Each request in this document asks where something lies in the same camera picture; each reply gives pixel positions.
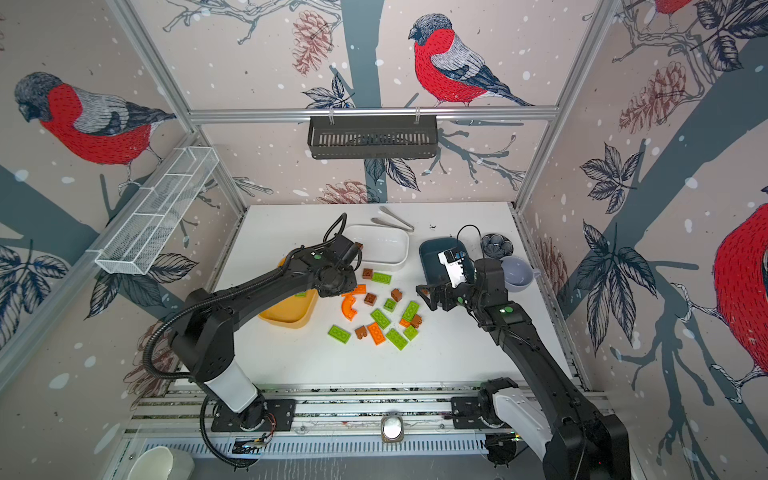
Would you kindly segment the orange curved lego piece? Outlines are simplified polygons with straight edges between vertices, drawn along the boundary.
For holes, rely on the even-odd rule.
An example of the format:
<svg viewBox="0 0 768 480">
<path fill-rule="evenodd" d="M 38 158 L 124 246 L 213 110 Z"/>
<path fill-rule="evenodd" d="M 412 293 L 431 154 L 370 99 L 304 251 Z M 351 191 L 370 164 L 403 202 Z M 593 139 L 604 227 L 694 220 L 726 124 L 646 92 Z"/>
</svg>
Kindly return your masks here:
<svg viewBox="0 0 768 480">
<path fill-rule="evenodd" d="M 343 316 L 349 321 L 353 321 L 355 316 L 358 314 L 358 311 L 354 308 L 355 303 L 356 298 L 354 295 L 343 296 L 341 311 Z"/>
</svg>

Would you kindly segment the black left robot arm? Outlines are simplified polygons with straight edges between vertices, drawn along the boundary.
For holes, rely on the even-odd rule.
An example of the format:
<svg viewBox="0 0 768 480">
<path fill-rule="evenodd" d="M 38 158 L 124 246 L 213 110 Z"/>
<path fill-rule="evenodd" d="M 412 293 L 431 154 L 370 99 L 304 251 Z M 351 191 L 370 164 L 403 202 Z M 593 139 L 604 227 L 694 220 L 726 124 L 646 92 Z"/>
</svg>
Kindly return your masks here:
<svg viewBox="0 0 768 480">
<path fill-rule="evenodd" d="M 241 428 L 255 429 L 265 416 L 264 396 L 237 364 L 235 333 L 299 293 L 314 290 L 327 298 L 352 292 L 362 249 L 360 243 L 338 234 L 292 250 L 281 266 L 248 282 L 191 295 L 169 334 L 169 345 L 187 368 L 190 381 L 228 408 Z"/>
</svg>

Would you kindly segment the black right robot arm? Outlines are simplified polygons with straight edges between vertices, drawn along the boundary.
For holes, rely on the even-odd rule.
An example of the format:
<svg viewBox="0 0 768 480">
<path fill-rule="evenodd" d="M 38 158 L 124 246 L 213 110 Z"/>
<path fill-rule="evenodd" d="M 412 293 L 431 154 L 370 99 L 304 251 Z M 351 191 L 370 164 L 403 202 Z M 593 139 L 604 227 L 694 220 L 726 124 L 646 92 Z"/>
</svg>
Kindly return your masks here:
<svg viewBox="0 0 768 480">
<path fill-rule="evenodd" d="M 482 418 L 512 427 L 536 453 L 548 479 L 628 479 L 628 432 L 614 414 L 604 415 L 567 377 L 540 339 L 524 308 L 508 297 L 500 261 L 475 262 L 455 251 L 438 254 L 448 279 L 419 285 L 430 310 L 462 306 L 513 361 L 537 400 L 528 402 L 506 378 L 484 383 Z"/>
</svg>

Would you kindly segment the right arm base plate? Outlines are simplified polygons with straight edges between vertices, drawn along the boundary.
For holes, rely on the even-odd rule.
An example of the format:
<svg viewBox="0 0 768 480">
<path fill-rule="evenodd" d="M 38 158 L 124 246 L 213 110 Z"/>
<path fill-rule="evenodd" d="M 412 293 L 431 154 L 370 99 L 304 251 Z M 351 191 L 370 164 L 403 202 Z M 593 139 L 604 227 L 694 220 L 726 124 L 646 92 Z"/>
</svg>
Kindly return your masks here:
<svg viewBox="0 0 768 480">
<path fill-rule="evenodd" d="M 448 415 L 453 428 L 457 430 L 499 430 L 510 426 L 496 418 L 477 396 L 454 396 L 450 398 Z"/>
</svg>

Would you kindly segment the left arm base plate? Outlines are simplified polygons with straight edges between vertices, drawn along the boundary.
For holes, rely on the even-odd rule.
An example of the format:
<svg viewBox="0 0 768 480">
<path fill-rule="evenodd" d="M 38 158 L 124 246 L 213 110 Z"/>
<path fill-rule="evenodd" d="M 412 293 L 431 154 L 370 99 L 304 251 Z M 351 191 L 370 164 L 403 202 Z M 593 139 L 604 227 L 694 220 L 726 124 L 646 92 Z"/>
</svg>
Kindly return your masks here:
<svg viewBox="0 0 768 480">
<path fill-rule="evenodd" d="M 222 401 L 214 404 L 211 430 L 216 433 L 287 432 L 291 430 L 295 399 L 258 400 L 253 408 L 234 413 Z"/>
</svg>

